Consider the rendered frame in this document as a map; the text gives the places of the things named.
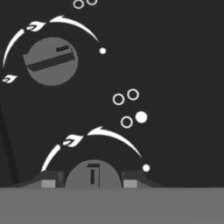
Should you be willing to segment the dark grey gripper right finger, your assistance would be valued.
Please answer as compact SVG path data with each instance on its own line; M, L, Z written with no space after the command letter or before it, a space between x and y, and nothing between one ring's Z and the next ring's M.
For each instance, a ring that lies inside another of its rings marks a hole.
M162 187L162 185L147 178L142 171L123 171L121 178L123 188Z

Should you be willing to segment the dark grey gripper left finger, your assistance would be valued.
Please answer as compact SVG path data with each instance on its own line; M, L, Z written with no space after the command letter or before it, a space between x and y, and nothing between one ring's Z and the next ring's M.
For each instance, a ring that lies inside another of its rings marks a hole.
M62 171L42 171L35 178L16 184L16 188L58 188L63 187L64 173Z

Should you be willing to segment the black hob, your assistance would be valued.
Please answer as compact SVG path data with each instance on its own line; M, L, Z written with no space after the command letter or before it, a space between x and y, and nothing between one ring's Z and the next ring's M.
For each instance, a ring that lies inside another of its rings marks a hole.
M79 64L45 86L23 55ZM0 187L86 160L165 187L224 187L224 0L0 0Z

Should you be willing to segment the grey round hob knob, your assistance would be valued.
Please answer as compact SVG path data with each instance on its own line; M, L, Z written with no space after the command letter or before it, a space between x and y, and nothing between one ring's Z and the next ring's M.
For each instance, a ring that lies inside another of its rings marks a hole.
M66 178L66 188L117 189L121 179L110 164L102 160L86 160L76 165Z
M58 86L75 74L79 57L72 44L63 38L43 38L23 55L28 74L39 84Z

